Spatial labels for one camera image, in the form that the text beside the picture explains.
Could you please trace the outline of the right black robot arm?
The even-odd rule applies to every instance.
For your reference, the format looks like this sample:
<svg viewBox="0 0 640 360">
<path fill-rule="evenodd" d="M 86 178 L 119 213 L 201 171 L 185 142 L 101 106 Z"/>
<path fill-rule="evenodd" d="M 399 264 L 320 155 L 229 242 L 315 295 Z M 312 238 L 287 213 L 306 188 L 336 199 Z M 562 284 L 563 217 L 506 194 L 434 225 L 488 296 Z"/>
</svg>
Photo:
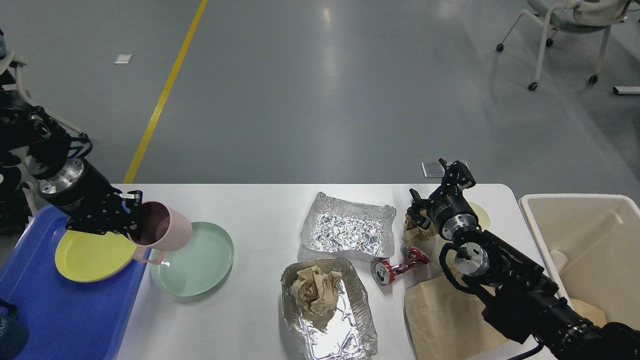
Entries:
<svg viewBox="0 0 640 360">
<path fill-rule="evenodd" d="M 620 322 L 597 326 L 573 310 L 544 268 L 479 224 L 463 191 L 476 180 L 461 161 L 438 160 L 441 183 L 428 198 L 410 189 L 407 208 L 421 229 L 434 227 L 445 240 L 438 263 L 455 289 L 484 304 L 483 319 L 505 338 L 537 347 L 518 355 L 525 359 L 546 347 L 558 360 L 637 360 L 639 331 Z"/>
</svg>

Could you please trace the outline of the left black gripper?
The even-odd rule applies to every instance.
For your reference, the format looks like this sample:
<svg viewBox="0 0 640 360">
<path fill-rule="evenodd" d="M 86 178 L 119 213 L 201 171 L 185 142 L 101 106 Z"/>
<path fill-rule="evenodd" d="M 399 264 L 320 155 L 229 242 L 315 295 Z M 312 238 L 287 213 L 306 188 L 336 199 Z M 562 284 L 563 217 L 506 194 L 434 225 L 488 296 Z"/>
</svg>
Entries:
<svg viewBox="0 0 640 360">
<path fill-rule="evenodd" d="M 69 216 L 67 230 L 130 240 L 141 233 L 143 192 L 121 193 L 86 159 L 67 159 L 58 173 L 39 180 L 38 194 Z"/>
</svg>

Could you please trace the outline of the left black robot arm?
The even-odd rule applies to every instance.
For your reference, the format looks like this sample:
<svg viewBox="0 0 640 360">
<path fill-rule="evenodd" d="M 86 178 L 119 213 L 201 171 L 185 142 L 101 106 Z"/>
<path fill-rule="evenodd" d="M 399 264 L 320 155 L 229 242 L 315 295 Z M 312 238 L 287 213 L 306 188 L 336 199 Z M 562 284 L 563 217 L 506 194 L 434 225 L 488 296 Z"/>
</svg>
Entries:
<svg viewBox="0 0 640 360">
<path fill-rule="evenodd" d="M 1 153 L 26 149 L 26 171 L 42 199 L 64 212 L 69 230 L 135 239 L 142 234 L 142 197 L 113 187 L 84 156 L 71 156 L 72 137 L 40 107 L 1 107 Z"/>
</svg>

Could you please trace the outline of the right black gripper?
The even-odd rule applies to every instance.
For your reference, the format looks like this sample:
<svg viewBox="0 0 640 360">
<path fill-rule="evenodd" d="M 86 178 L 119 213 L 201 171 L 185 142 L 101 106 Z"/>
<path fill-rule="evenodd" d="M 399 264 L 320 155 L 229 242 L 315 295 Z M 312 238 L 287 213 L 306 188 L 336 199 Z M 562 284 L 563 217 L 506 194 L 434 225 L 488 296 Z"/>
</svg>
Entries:
<svg viewBox="0 0 640 360">
<path fill-rule="evenodd" d="M 438 159 L 444 170 L 438 193 L 423 199 L 416 189 L 410 188 L 411 205 L 407 214 L 416 227 L 428 230 L 431 223 L 438 233 L 455 233 L 460 228 L 476 227 L 476 213 L 462 196 L 466 189 L 476 186 L 469 167 L 461 161 L 446 162 Z"/>
</svg>

